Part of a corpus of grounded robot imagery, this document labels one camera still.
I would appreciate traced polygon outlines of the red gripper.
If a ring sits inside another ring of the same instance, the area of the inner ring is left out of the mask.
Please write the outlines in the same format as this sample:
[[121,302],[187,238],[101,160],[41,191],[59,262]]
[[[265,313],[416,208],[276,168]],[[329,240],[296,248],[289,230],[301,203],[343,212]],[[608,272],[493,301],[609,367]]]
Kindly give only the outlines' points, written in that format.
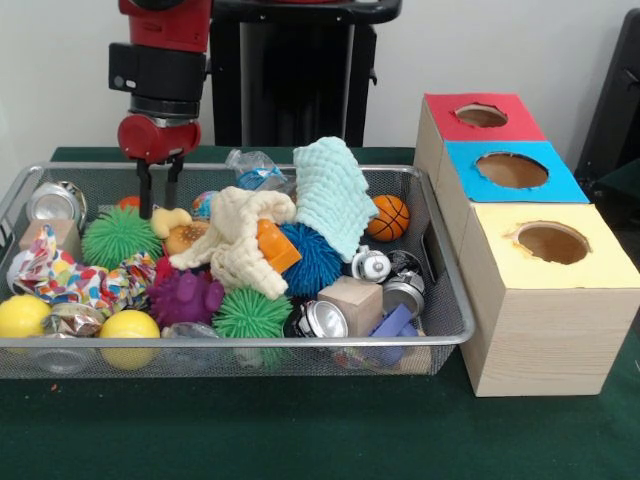
[[184,156],[194,151],[201,140],[197,121],[179,125],[160,126],[151,117],[133,114],[118,127],[117,140],[123,154],[135,160],[139,178],[139,214],[142,219],[152,216],[152,177],[148,164],[161,164],[170,158],[165,187],[165,208],[177,206],[178,179],[183,170]]

